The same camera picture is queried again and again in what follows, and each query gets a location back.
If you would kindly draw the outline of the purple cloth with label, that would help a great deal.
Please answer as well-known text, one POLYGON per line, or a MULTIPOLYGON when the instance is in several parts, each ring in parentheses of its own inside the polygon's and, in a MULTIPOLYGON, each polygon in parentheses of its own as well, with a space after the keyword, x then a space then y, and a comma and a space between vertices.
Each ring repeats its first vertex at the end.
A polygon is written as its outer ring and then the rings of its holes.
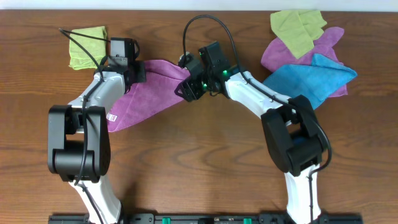
POLYGON ((180 82, 188 78, 188 70, 166 60, 148 60, 144 63, 146 82, 133 84, 106 116, 111 133, 140 123, 183 100, 174 91, 180 82))

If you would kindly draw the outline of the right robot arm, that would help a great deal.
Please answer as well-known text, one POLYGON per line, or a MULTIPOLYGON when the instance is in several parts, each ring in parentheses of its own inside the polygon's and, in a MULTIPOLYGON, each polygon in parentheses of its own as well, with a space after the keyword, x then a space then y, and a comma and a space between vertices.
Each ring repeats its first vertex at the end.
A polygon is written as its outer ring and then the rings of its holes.
POLYGON ((199 57, 184 52, 178 66, 189 76, 175 94, 191 102, 205 93, 222 94, 261 119, 269 155, 285 175, 287 214, 294 223, 318 223, 317 173, 330 143, 309 100, 291 98, 257 81, 240 64, 231 65, 218 42, 199 49, 199 57))

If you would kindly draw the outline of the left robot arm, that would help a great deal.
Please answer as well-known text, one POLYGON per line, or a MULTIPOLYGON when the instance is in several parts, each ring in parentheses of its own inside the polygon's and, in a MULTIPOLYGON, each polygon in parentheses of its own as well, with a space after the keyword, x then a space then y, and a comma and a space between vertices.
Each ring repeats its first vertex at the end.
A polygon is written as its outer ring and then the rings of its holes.
POLYGON ((80 195, 86 215, 51 215, 49 223, 124 223, 121 201, 107 172, 111 160, 106 115, 135 83, 146 81, 140 48, 134 39, 109 40, 111 53, 95 62, 93 81, 67 105, 48 114, 49 171, 80 195))

